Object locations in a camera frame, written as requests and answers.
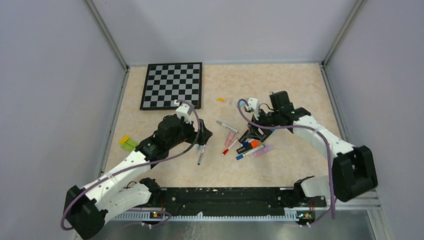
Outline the dark blue capped pen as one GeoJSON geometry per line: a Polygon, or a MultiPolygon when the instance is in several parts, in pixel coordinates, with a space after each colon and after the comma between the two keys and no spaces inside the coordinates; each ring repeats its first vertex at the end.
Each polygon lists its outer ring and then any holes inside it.
{"type": "Polygon", "coordinates": [[[200,166],[201,165],[201,162],[202,162],[202,160],[203,160],[203,157],[204,157],[204,152],[205,152],[205,149],[206,149],[206,144],[204,144],[204,145],[200,145],[198,148],[199,148],[199,150],[200,150],[200,154],[199,154],[199,158],[198,158],[198,161],[197,161],[197,165],[198,166],[200,166]]]}

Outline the grey capped white marker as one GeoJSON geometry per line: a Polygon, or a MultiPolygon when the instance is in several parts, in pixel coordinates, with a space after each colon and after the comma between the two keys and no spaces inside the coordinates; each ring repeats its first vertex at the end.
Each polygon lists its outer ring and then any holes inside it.
{"type": "Polygon", "coordinates": [[[239,132],[239,131],[238,131],[237,129],[235,129],[234,127],[232,127],[232,126],[230,126],[230,125],[228,125],[228,124],[226,124],[226,123],[224,123],[224,122],[222,122],[222,121],[220,121],[220,120],[217,120],[217,121],[216,121],[216,123],[217,123],[218,125],[220,125],[220,126],[223,126],[223,127],[227,128],[227,129],[231,130],[231,131],[234,131],[235,133],[238,133],[238,132],[239,132]]]}

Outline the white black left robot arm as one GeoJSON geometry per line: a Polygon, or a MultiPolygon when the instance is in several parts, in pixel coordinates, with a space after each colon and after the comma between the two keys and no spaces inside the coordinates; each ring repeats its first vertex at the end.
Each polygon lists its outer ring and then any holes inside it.
{"type": "Polygon", "coordinates": [[[149,171],[155,165],[171,160],[169,151],[181,143],[205,145],[213,136],[204,121],[196,119],[198,128],[189,117],[176,114],[165,116],[157,130],[141,141],[118,165],[83,187],[71,187],[65,197],[60,226],[74,230],[84,239],[90,239],[116,216],[129,209],[146,204],[154,207],[160,202],[160,193],[153,183],[127,183],[149,171]]]}

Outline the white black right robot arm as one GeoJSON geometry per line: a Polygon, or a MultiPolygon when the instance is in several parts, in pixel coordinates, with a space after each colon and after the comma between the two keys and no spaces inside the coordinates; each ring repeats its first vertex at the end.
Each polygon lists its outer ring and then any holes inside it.
{"type": "Polygon", "coordinates": [[[327,159],[327,176],[310,176],[295,183],[293,200],[307,206],[314,197],[348,202],[375,189],[377,178],[374,157],[365,145],[355,146],[329,131],[303,107],[295,108],[286,91],[270,94],[271,109],[265,112],[257,98],[241,99],[239,107],[252,114],[248,137],[262,141],[277,129],[287,129],[304,139],[327,159]]]}

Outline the lilac highlighter pen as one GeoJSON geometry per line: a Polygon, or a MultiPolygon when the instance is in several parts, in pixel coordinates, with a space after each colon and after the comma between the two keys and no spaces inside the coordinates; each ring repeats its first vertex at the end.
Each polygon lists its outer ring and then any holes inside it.
{"type": "Polygon", "coordinates": [[[274,149],[274,147],[272,145],[264,146],[263,148],[253,152],[250,156],[252,158],[257,158],[257,157],[260,157],[260,156],[272,151],[273,149],[274,149]]]}

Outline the pink correction tape pen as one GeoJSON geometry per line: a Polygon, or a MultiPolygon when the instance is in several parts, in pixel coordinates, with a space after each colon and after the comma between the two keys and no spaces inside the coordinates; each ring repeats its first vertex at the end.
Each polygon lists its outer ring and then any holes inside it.
{"type": "Polygon", "coordinates": [[[224,143],[224,146],[225,147],[229,147],[231,145],[231,143],[233,142],[233,140],[234,140],[235,136],[237,135],[237,133],[238,132],[236,130],[230,130],[230,132],[229,132],[229,134],[228,134],[228,136],[227,136],[227,138],[225,140],[225,143],[224,143]]]}

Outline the orange capped black highlighter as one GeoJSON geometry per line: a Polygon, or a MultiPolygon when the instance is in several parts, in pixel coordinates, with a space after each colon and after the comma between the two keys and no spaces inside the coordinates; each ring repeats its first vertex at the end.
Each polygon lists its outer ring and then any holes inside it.
{"type": "Polygon", "coordinates": [[[238,148],[237,150],[236,150],[236,152],[240,155],[240,154],[243,154],[243,153],[246,153],[246,152],[248,152],[249,150],[252,150],[252,149],[254,149],[254,148],[256,148],[256,147],[258,147],[259,145],[260,145],[260,141],[258,141],[258,140],[253,140],[253,141],[250,141],[250,142],[247,142],[246,144],[244,144],[243,146],[241,146],[240,148],[238,148]]]}

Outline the blue capped white marker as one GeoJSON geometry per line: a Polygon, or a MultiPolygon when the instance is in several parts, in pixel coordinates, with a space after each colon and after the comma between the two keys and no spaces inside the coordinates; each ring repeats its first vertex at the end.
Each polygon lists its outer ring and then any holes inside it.
{"type": "Polygon", "coordinates": [[[246,157],[246,156],[248,156],[248,155],[250,155],[250,154],[252,154],[252,153],[254,153],[254,152],[256,152],[256,151],[263,149],[264,147],[265,147],[264,145],[259,145],[259,146],[257,146],[256,148],[253,148],[253,149],[251,149],[251,150],[248,150],[248,151],[247,151],[247,152],[245,152],[245,153],[242,153],[242,154],[238,155],[235,159],[236,159],[237,161],[238,161],[238,160],[240,160],[240,159],[243,159],[244,157],[246,157]]]}

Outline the black white checkerboard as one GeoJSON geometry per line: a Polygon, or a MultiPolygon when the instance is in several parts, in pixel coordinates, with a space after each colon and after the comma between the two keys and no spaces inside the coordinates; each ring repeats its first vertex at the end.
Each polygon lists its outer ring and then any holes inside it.
{"type": "Polygon", "coordinates": [[[202,107],[203,63],[156,63],[147,66],[139,109],[172,110],[175,100],[202,107]]]}

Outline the green yellow block stack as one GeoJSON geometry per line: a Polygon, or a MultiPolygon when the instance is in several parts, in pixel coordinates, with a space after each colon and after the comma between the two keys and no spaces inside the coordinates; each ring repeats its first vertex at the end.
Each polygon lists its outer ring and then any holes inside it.
{"type": "Polygon", "coordinates": [[[130,138],[128,135],[125,135],[120,141],[119,144],[122,149],[131,152],[133,151],[137,145],[139,144],[137,141],[130,138]]]}

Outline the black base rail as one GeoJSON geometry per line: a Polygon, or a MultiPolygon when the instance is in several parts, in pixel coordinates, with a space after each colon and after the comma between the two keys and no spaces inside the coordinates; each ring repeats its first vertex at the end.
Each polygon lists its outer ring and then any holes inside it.
{"type": "Polygon", "coordinates": [[[138,204],[164,210],[172,216],[261,217],[283,216],[286,208],[310,207],[312,198],[279,187],[169,187],[138,204]]]}

